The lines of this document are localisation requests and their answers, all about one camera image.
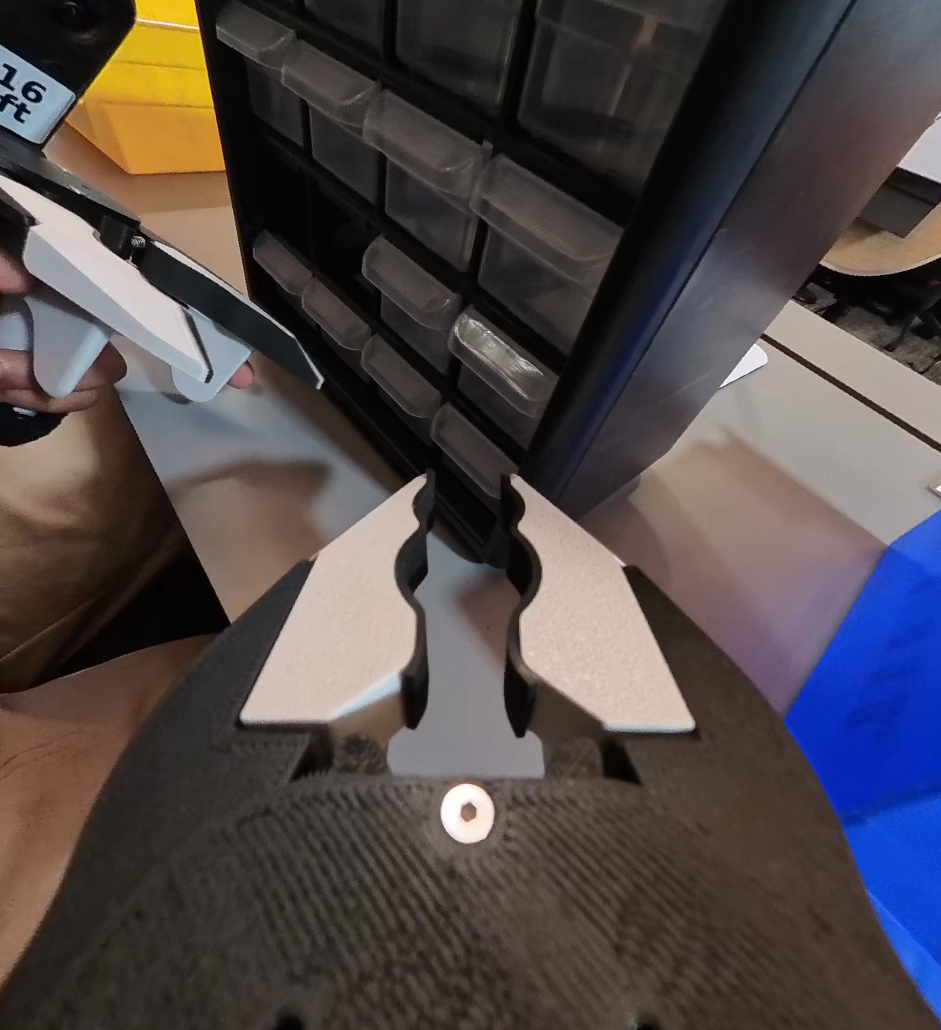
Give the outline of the round wooden table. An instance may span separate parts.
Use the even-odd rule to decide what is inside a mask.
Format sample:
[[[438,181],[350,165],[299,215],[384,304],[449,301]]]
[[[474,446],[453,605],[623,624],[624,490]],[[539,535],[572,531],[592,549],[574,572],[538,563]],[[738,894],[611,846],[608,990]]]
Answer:
[[[858,217],[821,259],[831,271],[880,277],[914,270],[941,259],[941,203],[905,236]]]

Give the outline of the blue plastic bin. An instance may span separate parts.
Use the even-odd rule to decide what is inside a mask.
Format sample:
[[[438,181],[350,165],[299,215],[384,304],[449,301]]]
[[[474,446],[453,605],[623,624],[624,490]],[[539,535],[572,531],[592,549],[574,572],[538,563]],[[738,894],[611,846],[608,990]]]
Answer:
[[[941,509],[881,555],[786,726],[941,1022]]]

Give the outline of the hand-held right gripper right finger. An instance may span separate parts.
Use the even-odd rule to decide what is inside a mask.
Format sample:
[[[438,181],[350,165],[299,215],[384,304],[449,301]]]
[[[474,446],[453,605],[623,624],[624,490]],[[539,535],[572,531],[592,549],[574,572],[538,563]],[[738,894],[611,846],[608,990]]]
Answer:
[[[503,702],[518,739],[690,734],[696,720],[633,589],[635,570],[521,476],[503,478]]]

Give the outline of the light grey desk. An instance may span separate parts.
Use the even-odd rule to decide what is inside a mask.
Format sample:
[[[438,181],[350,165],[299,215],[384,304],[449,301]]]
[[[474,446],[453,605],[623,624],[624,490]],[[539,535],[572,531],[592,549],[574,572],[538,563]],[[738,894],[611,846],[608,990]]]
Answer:
[[[802,311],[760,341],[672,449],[582,520],[637,566],[783,712],[888,545],[941,509],[941,389]],[[190,404],[136,347],[118,393],[226,618],[423,470],[256,358],[258,383]],[[428,707],[391,741],[408,776],[535,777],[541,744],[506,723],[518,595],[442,515],[417,591]]]

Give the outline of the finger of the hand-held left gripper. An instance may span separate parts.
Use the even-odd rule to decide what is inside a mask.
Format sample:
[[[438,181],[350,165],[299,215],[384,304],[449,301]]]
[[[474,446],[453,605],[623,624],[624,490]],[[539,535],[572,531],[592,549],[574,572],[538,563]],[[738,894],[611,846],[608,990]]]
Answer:
[[[114,336],[172,369],[177,393],[206,402],[234,374],[234,339],[158,290],[85,224],[33,227],[35,377],[70,394]]]
[[[185,311],[209,369],[194,378],[172,373],[177,389],[221,389],[252,354],[281,358],[312,389],[323,376],[297,336],[220,277],[167,243],[147,243],[143,276]]]

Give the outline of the black drawer cabinet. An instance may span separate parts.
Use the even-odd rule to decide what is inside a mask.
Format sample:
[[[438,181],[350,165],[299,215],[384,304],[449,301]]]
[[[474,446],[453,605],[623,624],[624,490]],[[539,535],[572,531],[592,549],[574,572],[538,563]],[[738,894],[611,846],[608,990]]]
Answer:
[[[634,310],[641,348],[606,414],[585,417],[582,473],[535,483],[517,470],[571,516],[670,450],[941,110],[941,2],[731,4],[721,57],[647,181],[659,195],[644,200],[656,244]],[[275,308],[238,234],[253,298],[297,332],[327,390],[293,305],[311,299],[312,273],[295,259],[271,273],[284,287]]]

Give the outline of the set of clear plastic drawers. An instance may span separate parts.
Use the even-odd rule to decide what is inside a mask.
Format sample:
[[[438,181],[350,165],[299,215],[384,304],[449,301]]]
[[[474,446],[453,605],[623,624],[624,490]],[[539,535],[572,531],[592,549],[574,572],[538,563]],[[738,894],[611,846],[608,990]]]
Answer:
[[[197,4],[250,283],[312,273],[327,393],[477,560],[641,348],[647,181],[731,6]]]

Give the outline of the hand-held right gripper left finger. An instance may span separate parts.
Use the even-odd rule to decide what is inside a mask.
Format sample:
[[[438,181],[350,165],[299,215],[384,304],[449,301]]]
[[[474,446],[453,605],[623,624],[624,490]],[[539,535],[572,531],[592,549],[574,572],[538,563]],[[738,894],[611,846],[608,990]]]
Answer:
[[[240,713],[245,726],[414,729],[426,711],[435,475],[416,477],[322,548]]]

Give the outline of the yellow plastic bin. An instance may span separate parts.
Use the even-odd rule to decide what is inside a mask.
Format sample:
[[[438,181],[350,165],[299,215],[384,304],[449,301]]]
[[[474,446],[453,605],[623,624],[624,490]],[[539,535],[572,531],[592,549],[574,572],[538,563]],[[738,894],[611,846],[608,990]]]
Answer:
[[[137,1],[135,24],[67,117],[132,175],[220,173],[220,135],[194,1]]]

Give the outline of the person's tan trousers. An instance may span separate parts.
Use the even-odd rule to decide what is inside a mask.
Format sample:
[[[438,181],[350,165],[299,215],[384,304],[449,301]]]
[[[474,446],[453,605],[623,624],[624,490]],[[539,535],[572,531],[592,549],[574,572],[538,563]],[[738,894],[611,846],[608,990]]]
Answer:
[[[183,542],[116,393],[36,444],[0,447],[0,986],[123,749],[213,637],[42,676],[155,584]]]

